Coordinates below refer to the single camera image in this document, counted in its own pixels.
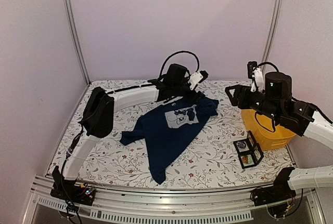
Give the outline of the navy blue printed t-shirt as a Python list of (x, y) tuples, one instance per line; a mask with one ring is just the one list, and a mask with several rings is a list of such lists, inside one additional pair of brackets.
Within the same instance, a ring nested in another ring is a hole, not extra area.
[(166, 169), (183, 153), (212, 116), (219, 101), (204, 97), (197, 102), (186, 98), (160, 105), (140, 116), (132, 131), (122, 132), (124, 146), (144, 139), (149, 170), (157, 184), (166, 180)]

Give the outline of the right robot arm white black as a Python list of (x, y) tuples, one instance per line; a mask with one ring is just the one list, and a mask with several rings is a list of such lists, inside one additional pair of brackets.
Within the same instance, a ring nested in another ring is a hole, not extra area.
[[(252, 109), (298, 136), (305, 136), (332, 148), (332, 121), (314, 104), (292, 97), (292, 79), (281, 72), (265, 75), (264, 91), (249, 86), (225, 88), (231, 104), (242, 110)], [(332, 187), (332, 166), (282, 169), (269, 190), (273, 201), (280, 201), (289, 190)]]

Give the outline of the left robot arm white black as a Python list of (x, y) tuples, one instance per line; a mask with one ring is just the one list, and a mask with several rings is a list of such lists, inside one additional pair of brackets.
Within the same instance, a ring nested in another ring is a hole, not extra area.
[(206, 71), (189, 74), (186, 67), (172, 64), (166, 74), (148, 80), (145, 84), (109, 92), (101, 87), (94, 88), (79, 122), (81, 130), (67, 149), (61, 170), (64, 180), (57, 185), (58, 193), (66, 200), (73, 200), (77, 196), (76, 186), (69, 181), (77, 179), (92, 148), (112, 132), (116, 112), (138, 104), (168, 101), (176, 97), (197, 101), (203, 97), (203, 93), (195, 89), (207, 77)]

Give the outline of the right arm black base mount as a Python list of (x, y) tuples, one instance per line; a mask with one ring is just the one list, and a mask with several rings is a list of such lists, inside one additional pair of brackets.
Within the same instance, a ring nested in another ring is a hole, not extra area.
[(294, 167), (283, 168), (275, 178), (270, 187), (257, 187), (251, 191), (250, 200), (255, 206), (266, 205), (291, 199), (296, 196), (296, 191), (292, 190), (288, 184), (291, 172)]

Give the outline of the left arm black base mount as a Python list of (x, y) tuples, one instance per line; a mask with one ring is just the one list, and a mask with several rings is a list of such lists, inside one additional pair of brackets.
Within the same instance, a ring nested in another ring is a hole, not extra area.
[(65, 180), (59, 166), (52, 172), (54, 180), (50, 195), (68, 202), (92, 206), (95, 199), (95, 188), (87, 184), (77, 185), (76, 180)]

